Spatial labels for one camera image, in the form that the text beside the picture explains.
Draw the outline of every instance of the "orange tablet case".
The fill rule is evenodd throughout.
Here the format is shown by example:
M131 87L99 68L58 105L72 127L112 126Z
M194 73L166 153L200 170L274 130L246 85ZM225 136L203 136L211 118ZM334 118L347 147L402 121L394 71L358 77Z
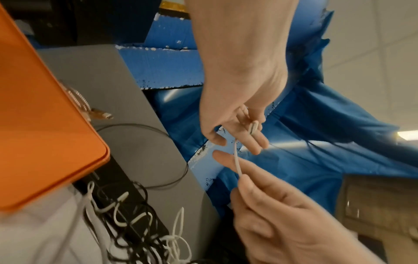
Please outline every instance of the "orange tablet case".
M109 155L0 5L0 211L83 177Z

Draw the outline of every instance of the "gray surface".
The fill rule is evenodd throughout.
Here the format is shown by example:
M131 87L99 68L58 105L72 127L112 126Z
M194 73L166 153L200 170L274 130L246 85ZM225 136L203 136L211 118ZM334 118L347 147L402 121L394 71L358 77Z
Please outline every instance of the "gray surface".
M57 79L80 91L92 107L112 113L111 123L141 123L164 130L112 45L48 49L39 54ZM170 182L184 171L186 162L173 141L160 134L114 127L101 136L128 177L144 186ZM219 216L192 172L172 188L149 191L149 203L170 232L177 211L184 207L183 238L190 244L193 258L202 257Z

